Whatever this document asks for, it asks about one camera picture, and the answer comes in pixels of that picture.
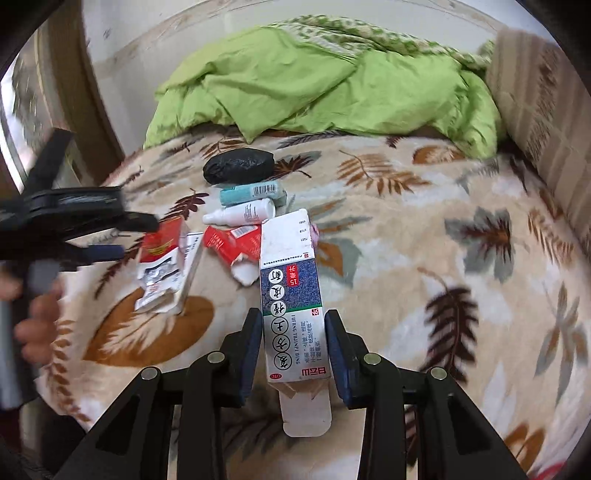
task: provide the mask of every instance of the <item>black plastic bag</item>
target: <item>black plastic bag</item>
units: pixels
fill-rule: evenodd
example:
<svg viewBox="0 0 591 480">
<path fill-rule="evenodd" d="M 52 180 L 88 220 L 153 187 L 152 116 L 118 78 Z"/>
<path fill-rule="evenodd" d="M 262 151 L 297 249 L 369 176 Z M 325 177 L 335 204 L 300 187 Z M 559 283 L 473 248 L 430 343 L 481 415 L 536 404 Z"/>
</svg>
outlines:
<svg viewBox="0 0 591 480">
<path fill-rule="evenodd" d="M 203 167 L 203 177 L 212 185 L 255 183 L 273 175 L 274 166 L 271 152 L 237 148 L 212 157 Z"/>
</svg>

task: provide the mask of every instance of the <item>white bottle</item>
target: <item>white bottle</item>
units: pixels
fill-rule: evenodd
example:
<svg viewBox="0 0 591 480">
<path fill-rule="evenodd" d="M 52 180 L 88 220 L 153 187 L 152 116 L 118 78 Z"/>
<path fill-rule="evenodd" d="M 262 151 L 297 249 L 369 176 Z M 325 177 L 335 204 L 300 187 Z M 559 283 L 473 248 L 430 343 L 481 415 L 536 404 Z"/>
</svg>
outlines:
<svg viewBox="0 0 591 480">
<path fill-rule="evenodd" d="M 203 215 L 203 223 L 229 226 L 260 225 L 263 220 L 269 218 L 275 218 L 275 204 L 271 199 L 262 199 L 207 213 Z"/>
</svg>

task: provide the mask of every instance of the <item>person's hand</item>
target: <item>person's hand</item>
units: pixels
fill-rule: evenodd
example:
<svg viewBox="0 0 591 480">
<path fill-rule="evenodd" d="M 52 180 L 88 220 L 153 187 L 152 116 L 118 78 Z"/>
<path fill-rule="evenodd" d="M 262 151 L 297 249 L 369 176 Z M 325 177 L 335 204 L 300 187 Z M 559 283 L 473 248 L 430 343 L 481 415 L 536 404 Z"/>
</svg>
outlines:
<svg viewBox="0 0 591 480">
<path fill-rule="evenodd" d="M 22 284 L 0 271 L 0 300 L 12 301 L 21 295 Z M 57 337 L 56 321 L 60 317 L 58 300 L 63 294 L 60 282 L 54 282 L 49 293 L 35 298 L 29 307 L 29 318 L 14 327 L 14 336 L 22 343 L 22 357 L 32 364 L 51 361 L 51 343 Z"/>
</svg>

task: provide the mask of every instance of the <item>wall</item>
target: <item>wall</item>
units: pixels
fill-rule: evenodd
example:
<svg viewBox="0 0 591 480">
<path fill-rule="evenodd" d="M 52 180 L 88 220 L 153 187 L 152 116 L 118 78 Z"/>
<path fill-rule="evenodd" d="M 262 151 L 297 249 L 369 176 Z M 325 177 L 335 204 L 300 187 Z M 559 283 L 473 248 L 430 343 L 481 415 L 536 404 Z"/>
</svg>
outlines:
<svg viewBox="0 0 591 480">
<path fill-rule="evenodd" d="M 124 153 L 141 147 L 153 93 L 186 55 L 244 28 L 304 14 L 358 18 L 468 51 L 502 24 L 551 38 L 515 0 L 83 0 L 90 60 Z"/>
</svg>

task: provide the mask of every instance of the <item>green blanket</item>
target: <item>green blanket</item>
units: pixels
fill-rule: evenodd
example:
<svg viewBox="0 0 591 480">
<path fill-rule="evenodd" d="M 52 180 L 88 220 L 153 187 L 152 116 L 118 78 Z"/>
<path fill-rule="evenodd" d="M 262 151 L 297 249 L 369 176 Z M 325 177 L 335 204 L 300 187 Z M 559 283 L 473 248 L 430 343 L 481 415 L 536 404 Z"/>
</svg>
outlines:
<svg viewBox="0 0 591 480">
<path fill-rule="evenodd" d="M 348 18 L 308 15 L 256 27 L 188 56 L 156 97 L 145 147 L 190 127 L 407 134 L 432 125 L 468 156 L 495 154 L 501 117 L 472 55 Z"/>
</svg>

